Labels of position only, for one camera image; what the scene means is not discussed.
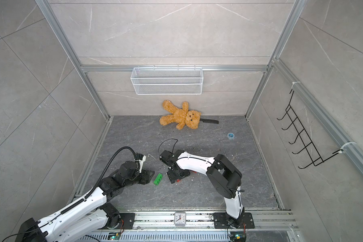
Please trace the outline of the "green lego brick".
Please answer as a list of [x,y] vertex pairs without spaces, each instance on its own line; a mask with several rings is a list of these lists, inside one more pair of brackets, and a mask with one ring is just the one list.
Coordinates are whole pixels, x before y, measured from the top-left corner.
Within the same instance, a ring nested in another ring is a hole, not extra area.
[[163,175],[162,175],[162,173],[159,173],[158,175],[157,175],[157,177],[155,178],[155,180],[154,180],[154,184],[157,186],[157,185],[159,185],[160,184],[160,182],[162,181],[162,178],[163,178]]

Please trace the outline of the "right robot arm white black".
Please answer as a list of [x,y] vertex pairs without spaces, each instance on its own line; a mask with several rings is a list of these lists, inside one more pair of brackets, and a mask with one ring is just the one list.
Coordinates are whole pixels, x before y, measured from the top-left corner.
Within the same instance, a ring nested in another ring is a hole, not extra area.
[[190,176],[191,171],[207,176],[215,190],[224,197],[226,205],[226,213],[214,218],[225,226],[239,228],[243,225],[242,174],[224,155],[202,157],[183,150],[174,153],[165,150],[159,159],[168,166],[167,176],[172,184]]

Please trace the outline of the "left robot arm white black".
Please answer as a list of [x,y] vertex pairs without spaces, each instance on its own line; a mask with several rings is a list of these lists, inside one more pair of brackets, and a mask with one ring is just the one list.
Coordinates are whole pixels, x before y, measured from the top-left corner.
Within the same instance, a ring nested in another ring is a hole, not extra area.
[[76,201],[38,221],[25,221],[16,235],[17,242],[73,242],[99,228],[123,226],[120,212],[110,201],[124,188],[151,182],[155,172],[142,168],[141,161],[126,161],[119,169],[97,182]]

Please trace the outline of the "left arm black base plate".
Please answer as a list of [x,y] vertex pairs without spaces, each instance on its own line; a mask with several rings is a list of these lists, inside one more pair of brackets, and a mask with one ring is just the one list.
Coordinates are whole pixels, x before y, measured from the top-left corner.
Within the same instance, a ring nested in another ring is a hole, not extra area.
[[135,222],[135,213],[120,213],[108,219],[108,229],[132,229]]

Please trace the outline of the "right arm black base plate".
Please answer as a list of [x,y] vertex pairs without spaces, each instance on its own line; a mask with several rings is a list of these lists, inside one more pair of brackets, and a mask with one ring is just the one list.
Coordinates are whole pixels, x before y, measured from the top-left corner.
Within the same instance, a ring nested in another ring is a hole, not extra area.
[[212,215],[214,227],[216,229],[225,229],[233,227],[236,229],[254,229],[254,219],[251,213],[242,212],[238,219],[229,216],[227,213],[214,213]]

